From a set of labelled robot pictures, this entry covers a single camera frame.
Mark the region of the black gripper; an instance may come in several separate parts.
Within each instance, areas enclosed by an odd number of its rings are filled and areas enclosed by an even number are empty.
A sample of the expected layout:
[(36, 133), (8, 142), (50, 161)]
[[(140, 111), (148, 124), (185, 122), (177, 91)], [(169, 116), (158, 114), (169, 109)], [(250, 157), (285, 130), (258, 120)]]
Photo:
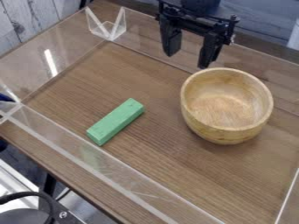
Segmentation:
[(157, 0), (162, 51), (172, 57), (181, 49), (185, 30), (204, 36), (197, 67), (205, 69), (234, 38), (236, 15), (218, 16), (220, 0)]

